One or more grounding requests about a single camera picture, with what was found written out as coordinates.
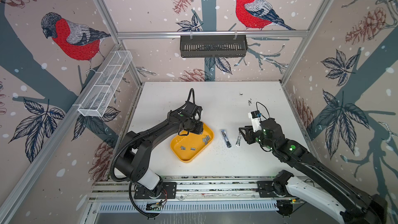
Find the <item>staple strip in tray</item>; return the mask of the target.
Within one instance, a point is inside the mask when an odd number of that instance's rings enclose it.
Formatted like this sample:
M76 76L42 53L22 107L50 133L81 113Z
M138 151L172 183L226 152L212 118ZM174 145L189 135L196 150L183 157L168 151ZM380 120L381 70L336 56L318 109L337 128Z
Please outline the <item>staple strip in tray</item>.
M204 143L205 145L207 145L207 144L211 141L211 137L210 137L209 135L207 135L207 136L205 136L205 137L202 139L202 141L203 141L203 143Z

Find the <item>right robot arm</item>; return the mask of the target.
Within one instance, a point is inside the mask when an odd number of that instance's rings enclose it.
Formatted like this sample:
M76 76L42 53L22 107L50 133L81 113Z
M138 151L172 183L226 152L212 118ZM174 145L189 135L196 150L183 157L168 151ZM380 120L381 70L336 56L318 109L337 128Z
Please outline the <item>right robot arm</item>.
M280 162L302 172L318 188L282 170L273 180L273 191L284 197L291 195L318 208L340 224L385 224L387 201L380 195L369 195L348 183L324 166L304 146L288 139L273 119L253 119L252 124L240 127L239 132L248 144L267 146Z

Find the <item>black wall basket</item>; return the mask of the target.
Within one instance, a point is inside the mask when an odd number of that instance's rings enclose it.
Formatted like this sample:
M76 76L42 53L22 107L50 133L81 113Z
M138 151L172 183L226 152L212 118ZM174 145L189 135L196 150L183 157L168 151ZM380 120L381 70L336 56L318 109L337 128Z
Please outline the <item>black wall basket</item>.
M248 50L245 35L193 35L180 38L182 58L238 58Z

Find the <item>yellow plastic tray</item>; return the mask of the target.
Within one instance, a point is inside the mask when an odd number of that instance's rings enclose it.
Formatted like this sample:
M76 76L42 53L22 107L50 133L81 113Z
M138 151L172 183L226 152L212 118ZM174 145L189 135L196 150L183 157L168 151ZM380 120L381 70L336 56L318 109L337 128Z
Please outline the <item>yellow plastic tray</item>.
M213 130L204 123L204 131L200 135L190 133L188 136L175 136L170 144L170 148L174 155L184 163L190 163L202 151L204 151L214 140ZM202 139L209 135L211 141L205 145Z

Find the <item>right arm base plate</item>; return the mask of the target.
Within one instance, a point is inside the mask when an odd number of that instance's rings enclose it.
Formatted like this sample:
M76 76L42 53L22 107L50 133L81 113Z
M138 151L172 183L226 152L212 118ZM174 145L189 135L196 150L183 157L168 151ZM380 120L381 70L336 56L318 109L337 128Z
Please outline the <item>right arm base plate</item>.
M274 191L274 185L272 180L257 181L257 190L260 198L279 198Z

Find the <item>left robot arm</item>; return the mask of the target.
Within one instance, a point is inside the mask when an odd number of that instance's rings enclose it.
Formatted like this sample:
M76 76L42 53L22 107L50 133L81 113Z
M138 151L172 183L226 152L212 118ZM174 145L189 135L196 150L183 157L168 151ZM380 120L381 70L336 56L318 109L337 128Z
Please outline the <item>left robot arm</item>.
M194 89L190 89L185 104L169 111L160 124L139 133L128 132L110 164L110 177L115 182L129 181L142 186L151 197L158 197L163 190L163 179L149 169L151 152L168 137L178 134L202 134L202 107L195 103Z

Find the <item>aluminium mounting rail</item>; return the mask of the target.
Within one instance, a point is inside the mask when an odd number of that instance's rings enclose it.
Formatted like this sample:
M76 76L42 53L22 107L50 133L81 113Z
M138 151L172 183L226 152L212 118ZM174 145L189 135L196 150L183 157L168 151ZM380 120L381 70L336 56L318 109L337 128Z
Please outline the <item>aluminium mounting rail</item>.
M163 182L177 184L176 198L169 201L243 201L291 200L335 203L335 199L308 177L295 176L286 186L287 194L279 198L260 198L257 181L273 177L165 177Z

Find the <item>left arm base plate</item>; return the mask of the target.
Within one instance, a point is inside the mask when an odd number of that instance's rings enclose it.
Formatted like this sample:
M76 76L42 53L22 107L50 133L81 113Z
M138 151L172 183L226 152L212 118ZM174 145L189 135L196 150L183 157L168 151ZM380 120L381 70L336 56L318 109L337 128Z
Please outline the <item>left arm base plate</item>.
M157 200L175 199L177 184L175 182L159 182L154 189L150 190L143 185L138 185L135 189L135 200Z

